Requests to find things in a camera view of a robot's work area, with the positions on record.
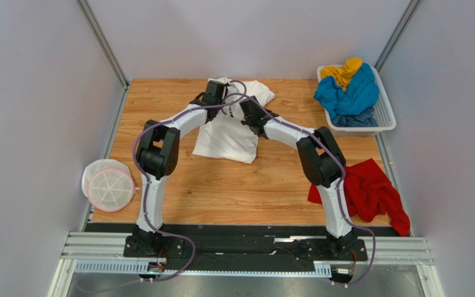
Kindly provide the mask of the white mesh laundry bag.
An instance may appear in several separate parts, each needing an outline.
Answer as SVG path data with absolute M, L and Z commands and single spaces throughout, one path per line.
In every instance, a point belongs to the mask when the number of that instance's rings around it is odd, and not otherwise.
M 91 205 L 104 212 L 122 210 L 139 190 L 129 167 L 113 159 L 101 159 L 87 165 L 81 189 Z

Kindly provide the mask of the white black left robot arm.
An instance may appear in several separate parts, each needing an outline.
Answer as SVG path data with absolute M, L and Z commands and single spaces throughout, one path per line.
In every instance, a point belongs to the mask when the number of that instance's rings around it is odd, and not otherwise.
M 166 184 L 178 164 L 180 140 L 216 118 L 229 86 L 210 80 L 205 91 L 182 111 L 162 121 L 147 121 L 136 138 L 132 158 L 141 172 L 142 200 L 139 218 L 132 234 L 126 238 L 124 256 L 156 257 L 164 250 L 162 227 Z

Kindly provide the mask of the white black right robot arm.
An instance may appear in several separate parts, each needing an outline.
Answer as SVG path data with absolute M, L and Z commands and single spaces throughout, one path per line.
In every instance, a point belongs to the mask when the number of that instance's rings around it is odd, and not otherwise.
M 260 106 L 254 97 L 239 105 L 244 113 L 241 123 L 255 135 L 297 150 L 304 175 L 316 186 L 323 205 L 330 250 L 334 254 L 346 253 L 357 236 L 344 195 L 346 160 L 329 128 L 311 129 L 290 123 Z

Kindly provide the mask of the white Coca-Cola print t-shirt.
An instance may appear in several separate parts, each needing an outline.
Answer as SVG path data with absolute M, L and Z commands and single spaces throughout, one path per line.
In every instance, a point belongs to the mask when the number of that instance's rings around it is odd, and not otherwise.
M 228 77 L 220 77 L 216 81 L 232 83 Z M 234 100 L 244 93 L 255 96 L 259 103 L 265 106 L 276 97 L 265 84 L 258 80 L 233 84 L 240 89 L 240 93 L 235 93 Z M 247 126 L 241 124 L 243 119 L 244 113 L 239 103 L 224 107 L 215 119 L 200 127 L 192 154 L 251 164 L 256 158 L 259 137 L 254 135 Z

